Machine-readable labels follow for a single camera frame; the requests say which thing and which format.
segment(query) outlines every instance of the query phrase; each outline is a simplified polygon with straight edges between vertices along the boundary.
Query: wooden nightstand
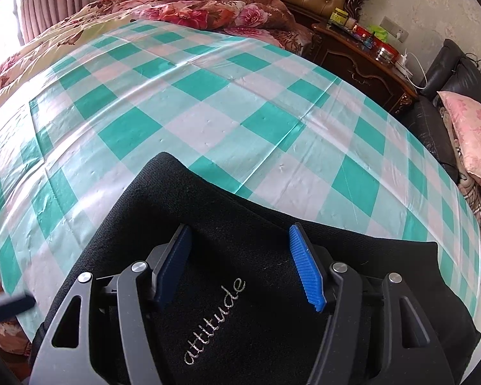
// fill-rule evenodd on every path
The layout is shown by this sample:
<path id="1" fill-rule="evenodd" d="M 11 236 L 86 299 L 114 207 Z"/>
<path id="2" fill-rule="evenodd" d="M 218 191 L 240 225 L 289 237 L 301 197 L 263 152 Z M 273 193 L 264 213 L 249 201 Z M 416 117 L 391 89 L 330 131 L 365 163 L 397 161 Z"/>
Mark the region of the wooden nightstand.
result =
<path id="1" fill-rule="evenodd" d="M 418 96 L 413 86 L 398 76 L 394 66 L 378 62 L 351 36 L 329 25 L 312 25 L 314 40 L 306 58 L 362 91 L 393 116 L 411 108 Z"/>

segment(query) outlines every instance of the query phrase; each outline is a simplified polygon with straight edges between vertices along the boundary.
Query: pink pillow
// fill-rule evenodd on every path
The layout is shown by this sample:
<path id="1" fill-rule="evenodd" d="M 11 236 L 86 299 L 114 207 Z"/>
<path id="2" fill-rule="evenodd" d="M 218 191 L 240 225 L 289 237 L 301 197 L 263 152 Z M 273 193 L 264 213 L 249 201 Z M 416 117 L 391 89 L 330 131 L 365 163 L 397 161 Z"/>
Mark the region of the pink pillow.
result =
<path id="1" fill-rule="evenodd" d="M 481 104 L 448 91 L 439 93 L 460 142 L 463 164 L 481 186 Z"/>

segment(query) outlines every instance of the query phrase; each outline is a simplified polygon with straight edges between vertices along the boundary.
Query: floral comforter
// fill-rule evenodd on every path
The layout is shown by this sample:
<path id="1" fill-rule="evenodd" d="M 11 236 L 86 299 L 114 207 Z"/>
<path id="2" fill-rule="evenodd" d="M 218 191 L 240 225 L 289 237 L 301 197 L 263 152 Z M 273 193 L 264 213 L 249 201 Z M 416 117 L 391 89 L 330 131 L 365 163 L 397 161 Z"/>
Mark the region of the floral comforter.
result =
<path id="1" fill-rule="evenodd" d="M 311 41 L 280 0 L 99 0 L 89 8 L 95 15 L 134 8 L 141 19 L 253 37 L 298 55 Z"/>
<path id="2" fill-rule="evenodd" d="M 280 0 L 98 0 L 45 30 L 0 65 L 0 106 L 76 47 L 138 19 L 251 37 L 297 55 L 312 37 Z"/>

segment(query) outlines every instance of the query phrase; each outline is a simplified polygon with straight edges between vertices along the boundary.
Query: red floral blanket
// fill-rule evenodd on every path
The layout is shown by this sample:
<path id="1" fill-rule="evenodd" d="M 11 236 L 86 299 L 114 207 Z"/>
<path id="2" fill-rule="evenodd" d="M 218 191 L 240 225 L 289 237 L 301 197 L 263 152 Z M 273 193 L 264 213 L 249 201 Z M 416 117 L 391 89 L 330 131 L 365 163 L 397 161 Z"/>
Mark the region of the red floral blanket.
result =
<path id="1" fill-rule="evenodd" d="M 280 0 L 99 0 L 98 15 L 134 8 L 140 19 L 252 37 L 301 55 L 312 32 Z"/>

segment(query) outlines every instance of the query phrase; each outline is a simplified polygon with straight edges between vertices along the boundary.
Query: small container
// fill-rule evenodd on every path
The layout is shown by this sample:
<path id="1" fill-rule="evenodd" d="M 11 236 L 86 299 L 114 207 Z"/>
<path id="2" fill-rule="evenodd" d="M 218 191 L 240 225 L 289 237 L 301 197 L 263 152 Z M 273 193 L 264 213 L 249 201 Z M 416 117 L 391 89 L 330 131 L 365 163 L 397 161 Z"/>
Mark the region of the small container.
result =
<path id="1" fill-rule="evenodd" d="M 372 49 L 373 46 L 374 46 L 374 39 L 375 39 L 375 35 L 374 33 L 372 33 L 370 36 L 368 36 L 364 41 L 363 41 L 363 44 L 365 47 L 369 48 L 369 49 Z"/>
<path id="2" fill-rule="evenodd" d="M 382 42 L 381 45 L 378 46 L 376 60 L 384 59 L 393 64 L 398 57 L 399 51 L 390 46 L 389 44 Z"/>
<path id="3" fill-rule="evenodd" d="M 356 29 L 353 32 L 363 41 L 367 39 L 367 36 L 370 36 L 368 30 L 365 30 L 362 26 L 357 25 Z"/>
<path id="4" fill-rule="evenodd" d="M 344 10 L 341 10 L 340 8 L 336 8 L 333 13 L 331 13 L 330 20 L 334 21 L 337 24 L 340 24 L 341 26 L 344 26 L 348 18 L 348 13 L 346 13 Z"/>
<path id="5" fill-rule="evenodd" d="M 348 30 L 352 30 L 352 29 L 356 26 L 356 24 L 357 24 L 357 21 L 356 21 L 354 18 L 349 17 L 349 18 L 347 19 L 346 24 L 344 24 L 344 26 L 345 26 Z"/>

